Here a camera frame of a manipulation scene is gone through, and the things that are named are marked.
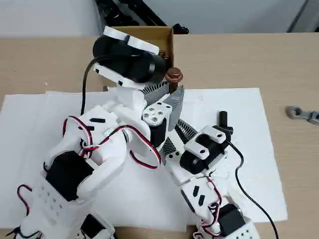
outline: gray metal tool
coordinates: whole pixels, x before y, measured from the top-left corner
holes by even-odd
[[[319,112],[302,111],[298,106],[286,107],[286,114],[292,120],[307,120],[308,122],[319,125]]]

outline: table surface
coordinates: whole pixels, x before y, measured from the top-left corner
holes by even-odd
[[[5,94],[79,92],[94,40],[0,39],[0,102]],[[288,221],[277,223],[282,239],[317,237],[319,126],[288,119],[285,106],[319,110],[318,42],[318,33],[174,36],[175,66],[183,70],[187,88],[261,89],[288,207]],[[101,91],[105,84],[96,74],[89,75],[89,91]],[[117,234],[185,239],[192,229],[185,234],[119,228]],[[257,229],[263,239],[274,238],[270,224],[257,224]]]

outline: cardboard box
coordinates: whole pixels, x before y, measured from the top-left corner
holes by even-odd
[[[165,51],[168,68],[174,66],[173,29],[169,26],[118,26],[114,29],[147,41]]]

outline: white paper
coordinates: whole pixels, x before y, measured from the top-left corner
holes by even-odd
[[[111,97],[110,94],[88,93],[86,109],[103,104]],[[20,224],[25,208],[15,194],[16,186],[22,182],[34,185],[44,157],[61,140],[64,118],[79,115],[80,107],[81,95],[78,93],[6,96],[0,114],[0,134],[9,135],[0,141],[3,156],[0,185],[5,192],[5,197],[0,199],[0,227]],[[228,111],[228,123],[234,127],[232,142],[245,156],[244,167],[239,172],[243,187],[275,221],[287,219],[259,89],[185,91],[181,117],[195,129],[216,124],[217,113],[221,110]],[[182,147],[181,141],[178,142],[174,143]],[[240,159],[231,149],[228,153],[224,167],[220,167],[216,175],[229,175],[233,186],[237,187],[234,169]],[[24,195],[29,199],[28,191]],[[163,168],[157,172],[149,171],[129,159],[123,173],[102,190],[94,209],[117,226],[173,231],[185,230],[186,214],[189,212],[179,189]],[[253,221],[267,221],[259,209],[249,202],[247,210]]]

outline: bolt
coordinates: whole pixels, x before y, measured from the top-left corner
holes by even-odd
[[[166,72],[165,79],[169,82],[169,92],[173,93],[183,79],[183,74],[179,68],[172,67]]]
[[[166,56],[166,52],[163,51],[163,50],[159,51],[159,56],[160,56],[160,57]]]

